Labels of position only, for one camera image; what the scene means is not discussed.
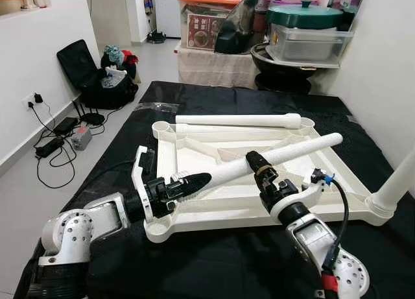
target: plastic storage box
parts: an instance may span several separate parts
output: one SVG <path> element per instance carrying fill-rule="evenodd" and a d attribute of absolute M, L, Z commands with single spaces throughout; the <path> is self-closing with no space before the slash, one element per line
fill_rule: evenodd
<path fill-rule="evenodd" d="M 268 54 L 277 60 L 318 61 L 337 64 L 352 32 L 307 30 L 270 26 Z"/>
<path fill-rule="evenodd" d="M 216 30 L 220 28 L 220 22 L 223 22 L 231 12 L 231 10 L 237 6 L 242 0 L 178 0 L 180 5 L 180 25 L 181 25 L 181 35 L 182 40 L 180 43 L 181 47 L 184 48 L 193 48 L 193 49 L 205 49 L 213 50 L 216 40 Z M 207 23 L 210 23 L 210 26 L 213 27 L 213 33 L 210 32 L 205 38 L 202 35 L 198 35 L 196 41 L 199 44 L 205 45 L 196 45 L 194 34 L 193 37 L 189 39 L 189 21 L 191 20 L 194 24 L 195 20 L 199 19 L 199 24 L 197 25 L 198 30 L 195 30 L 195 26 L 191 27 L 191 36 L 192 32 L 199 31 L 201 26 L 201 20 L 206 19 Z"/>

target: floor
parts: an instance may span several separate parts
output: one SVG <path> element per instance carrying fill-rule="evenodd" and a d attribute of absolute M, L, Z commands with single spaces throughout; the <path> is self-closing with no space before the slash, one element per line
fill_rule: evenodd
<path fill-rule="evenodd" d="M 178 40 L 163 44 L 144 43 L 141 46 L 122 47 L 139 57 L 141 85 L 134 102 L 111 114 L 105 132 L 94 136 L 84 152 L 74 161 L 75 179 L 61 189 L 48 189 L 36 177 L 37 160 L 34 151 L 24 155 L 7 173 L 0 177 L 0 299 L 13 297 L 21 272 L 31 257 L 43 225 L 54 217 L 74 195 L 107 146 L 136 107 L 153 80 L 178 81 L 177 56 L 174 48 Z M 75 111 L 68 116 L 77 116 Z M 40 165 L 41 177 L 51 185 L 60 185 L 71 176 L 71 168 L 53 169 L 47 163 Z"/>

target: baseboard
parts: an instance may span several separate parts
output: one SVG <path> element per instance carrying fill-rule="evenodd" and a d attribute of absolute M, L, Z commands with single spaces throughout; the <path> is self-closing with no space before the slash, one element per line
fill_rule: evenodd
<path fill-rule="evenodd" d="M 73 105 L 72 102 L 70 102 L 54 116 L 56 119 L 56 124 L 59 124 L 72 110 Z M 46 122 L 46 126 L 53 126 L 52 118 Z M 3 158 L 3 161 L 0 163 L 0 177 L 3 176 L 23 155 L 25 155 L 33 147 L 33 145 L 37 142 L 40 133 L 43 132 L 44 129 L 44 127 L 41 127 L 38 131 L 32 133 L 30 138 L 17 146 L 11 153 Z"/>

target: black bag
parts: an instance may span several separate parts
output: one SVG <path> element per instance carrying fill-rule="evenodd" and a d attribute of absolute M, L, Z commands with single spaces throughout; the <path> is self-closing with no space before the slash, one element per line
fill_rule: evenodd
<path fill-rule="evenodd" d="M 97 69 L 84 40 L 76 41 L 56 54 L 72 85 L 82 95 L 80 100 L 89 108 L 118 109 L 134 100 L 138 90 L 128 75 L 112 88 L 103 88 L 104 69 Z"/>

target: white plastic tray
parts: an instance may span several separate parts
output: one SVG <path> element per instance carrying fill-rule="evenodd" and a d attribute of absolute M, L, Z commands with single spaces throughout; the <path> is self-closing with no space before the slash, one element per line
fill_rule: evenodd
<path fill-rule="evenodd" d="M 159 131 L 157 174 L 170 182 L 173 174 L 203 173 L 227 161 L 244 158 L 251 150 L 259 153 L 291 143 L 317 138 L 310 119 L 302 118 L 299 130 L 273 128 L 266 132 L 225 132 L 205 134 L 176 134 L 172 128 Z M 276 166 L 277 181 L 290 179 L 301 190 L 303 177 L 314 168 L 336 174 L 348 196 L 350 219 L 365 219 L 364 199 L 371 193 L 331 148 L 320 150 Z M 340 221 L 343 203 L 335 187 L 326 189 L 317 206 L 310 209 L 324 221 Z M 259 198 L 254 174 L 208 189 L 177 203 L 173 214 L 154 219 L 145 229 L 155 242 L 165 241 L 172 233 L 182 231 L 265 226 L 275 224 Z"/>

